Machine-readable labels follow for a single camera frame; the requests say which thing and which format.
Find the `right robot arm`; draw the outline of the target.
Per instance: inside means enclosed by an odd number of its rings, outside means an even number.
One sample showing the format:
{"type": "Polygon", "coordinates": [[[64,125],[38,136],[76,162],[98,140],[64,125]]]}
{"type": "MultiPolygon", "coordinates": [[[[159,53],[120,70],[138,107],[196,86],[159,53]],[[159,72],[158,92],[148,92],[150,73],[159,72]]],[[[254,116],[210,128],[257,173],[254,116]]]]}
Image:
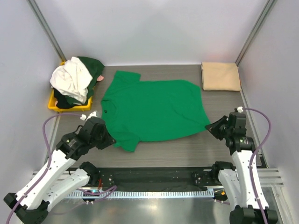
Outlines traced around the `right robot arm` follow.
{"type": "Polygon", "coordinates": [[[234,161],[215,162],[210,177],[224,187],[231,206],[231,224],[275,224],[278,214],[270,209],[258,177],[256,157],[260,147],[246,135],[244,110],[238,107],[205,127],[216,139],[225,140],[234,161]]]}

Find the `bright green t-shirt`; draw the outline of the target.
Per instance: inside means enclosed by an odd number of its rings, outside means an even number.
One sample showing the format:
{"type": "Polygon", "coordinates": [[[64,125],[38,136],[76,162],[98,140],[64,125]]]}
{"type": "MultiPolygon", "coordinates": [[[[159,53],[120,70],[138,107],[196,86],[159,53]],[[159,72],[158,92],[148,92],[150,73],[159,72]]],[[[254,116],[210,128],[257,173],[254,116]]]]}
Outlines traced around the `bright green t-shirt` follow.
{"type": "Polygon", "coordinates": [[[188,137],[210,124],[200,87],[186,80],[142,81],[138,73],[118,70],[101,107],[114,146],[127,152],[139,142],[188,137]]]}

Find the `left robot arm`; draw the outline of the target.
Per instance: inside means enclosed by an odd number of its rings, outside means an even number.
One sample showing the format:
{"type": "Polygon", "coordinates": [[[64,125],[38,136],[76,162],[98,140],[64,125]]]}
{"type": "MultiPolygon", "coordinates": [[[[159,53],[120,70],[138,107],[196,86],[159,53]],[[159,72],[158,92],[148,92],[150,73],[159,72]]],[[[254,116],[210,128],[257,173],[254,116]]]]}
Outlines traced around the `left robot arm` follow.
{"type": "Polygon", "coordinates": [[[115,140],[97,112],[81,115],[84,125],[65,134],[49,153],[46,164],[16,193],[8,193],[4,202],[24,224],[40,224],[49,212],[71,192],[86,185],[92,187],[100,181],[100,170],[90,162],[83,162],[74,173],[58,181],[59,177],[90,149],[104,149],[115,140]]]}

